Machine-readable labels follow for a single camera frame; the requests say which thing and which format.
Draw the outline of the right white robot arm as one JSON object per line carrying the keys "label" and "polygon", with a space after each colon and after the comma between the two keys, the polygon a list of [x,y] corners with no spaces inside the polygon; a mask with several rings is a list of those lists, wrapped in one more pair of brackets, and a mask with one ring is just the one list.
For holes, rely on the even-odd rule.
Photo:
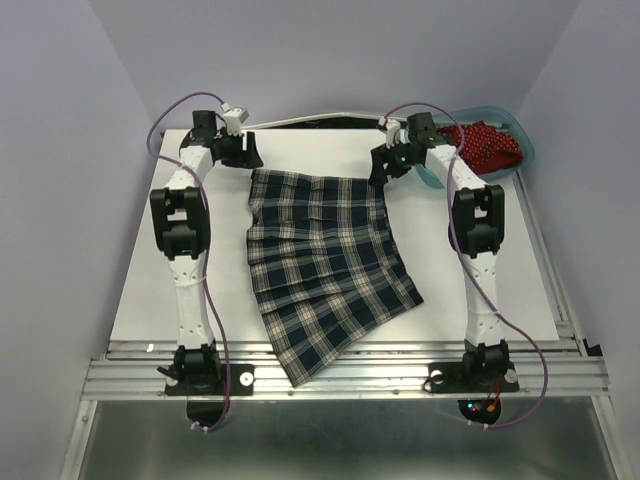
{"label": "right white robot arm", "polygon": [[458,141],[439,134],[429,112],[414,114],[405,124],[380,117],[378,129],[385,141],[371,150],[369,183],[382,186],[421,166],[445,187],[449,242],[464,272],[466,348],[499,348],[506,344],[496,287],[497,255],[505,238],[505,193],[462,159],[464,130],[455,128]]}

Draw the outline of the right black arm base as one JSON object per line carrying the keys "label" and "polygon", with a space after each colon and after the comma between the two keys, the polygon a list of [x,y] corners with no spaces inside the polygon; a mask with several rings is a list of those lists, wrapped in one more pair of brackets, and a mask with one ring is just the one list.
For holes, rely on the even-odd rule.
{"label": "right black arm base", "polygon": [[462,358],[432,362],[422,386],[425,392],[432,394],[480,394],[493,388],[499,388],[501,393],[520,390],[505,340],[489,346],[485,343],[474,346],[465,341]]}

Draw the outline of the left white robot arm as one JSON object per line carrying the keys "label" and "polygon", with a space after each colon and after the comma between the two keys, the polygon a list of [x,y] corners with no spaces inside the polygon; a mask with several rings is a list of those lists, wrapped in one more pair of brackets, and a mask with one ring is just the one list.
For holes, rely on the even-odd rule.
{"label": "left white robot arm", "polygon": [[200,350],[214,344],[205,293],[210,214],[203,181],[216,164],[253,170],[263,166],[255,134],[245,133],[245,108],[224,107],[223,127],[213,111],[192,114],[193,127],[179,147],[177,166],[169,181],[150,192],[157,248],[168,260],[177,298],[177,346]]}

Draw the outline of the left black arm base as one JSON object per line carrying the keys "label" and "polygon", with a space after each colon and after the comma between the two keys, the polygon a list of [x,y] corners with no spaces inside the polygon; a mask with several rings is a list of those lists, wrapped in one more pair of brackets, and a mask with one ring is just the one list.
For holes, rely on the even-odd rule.
{"label": "left black arm base", "polygon": [[168,396],[223,396],[231,388],[231,396],[252,396],[254,372],[252,364],[220,360],[214,344],[199,349],[179,346],[168,366],[158,366],[165,379],[164,392]]}

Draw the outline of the navy plaid pleated skirt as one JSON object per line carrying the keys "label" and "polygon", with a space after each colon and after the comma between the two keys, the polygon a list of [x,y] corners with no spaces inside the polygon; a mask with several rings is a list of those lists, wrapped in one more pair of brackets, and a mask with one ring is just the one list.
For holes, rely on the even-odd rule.
{"label": "navy plaid pleated skirt", "polygon": [[251,175],[248,207],[252,289],[292,386],[422,304],[394,240],[382,187],[260,169]]}

